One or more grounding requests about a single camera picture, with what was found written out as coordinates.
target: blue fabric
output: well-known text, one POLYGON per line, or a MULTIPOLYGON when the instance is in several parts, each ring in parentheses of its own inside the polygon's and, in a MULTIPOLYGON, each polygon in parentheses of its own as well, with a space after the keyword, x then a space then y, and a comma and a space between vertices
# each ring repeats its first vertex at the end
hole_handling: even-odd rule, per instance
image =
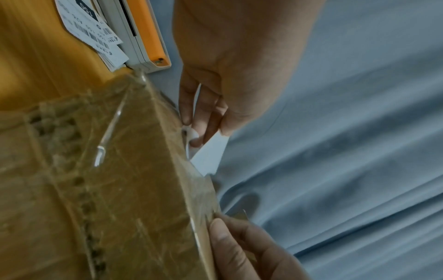
MULTIPOLYGON (((151 0, 173 62, 172 0, 151 0)), ((285 92, 213 177, 315 280, 443 279, 443 1, 329 0, 285 92)))

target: wooden table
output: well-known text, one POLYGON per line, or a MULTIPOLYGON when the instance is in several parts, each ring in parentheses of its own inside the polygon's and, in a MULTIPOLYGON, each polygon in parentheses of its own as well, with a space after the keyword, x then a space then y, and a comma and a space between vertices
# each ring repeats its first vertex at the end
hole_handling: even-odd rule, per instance
POLYGON ((0 0, 0 110, 96 87, 116 75, 68 33, 54 0, 0 0))

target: cardboard box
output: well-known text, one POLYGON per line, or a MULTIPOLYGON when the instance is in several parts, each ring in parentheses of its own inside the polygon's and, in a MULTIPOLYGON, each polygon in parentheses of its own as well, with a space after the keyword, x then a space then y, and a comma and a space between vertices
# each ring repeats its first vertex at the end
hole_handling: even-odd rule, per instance
POLYGON ((209 177, 146 82, 0 115, 0 279, 216 279, 209 177))

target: barcode label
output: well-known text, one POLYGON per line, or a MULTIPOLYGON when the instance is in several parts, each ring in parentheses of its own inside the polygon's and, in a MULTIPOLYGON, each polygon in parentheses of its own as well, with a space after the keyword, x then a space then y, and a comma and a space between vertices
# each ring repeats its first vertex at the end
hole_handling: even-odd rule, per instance
POLYGON ((107 45, 107 43, 103 42, 102 40, 98 39, 97 37, 95 37, 93 34, 91 34, 90 32, 88 32, 85 28, 81 27, 80 25, 78 25, 75 21, 74 21, 74 25, 75 27, 80 30, 81 32, 85 33, 86 35, 88 35, 90 38, 92 38, 94 41, 96 41, 97 43, 99 43, 100 45, 104 46, 105 48, 109 49, 109 46, 107 45))

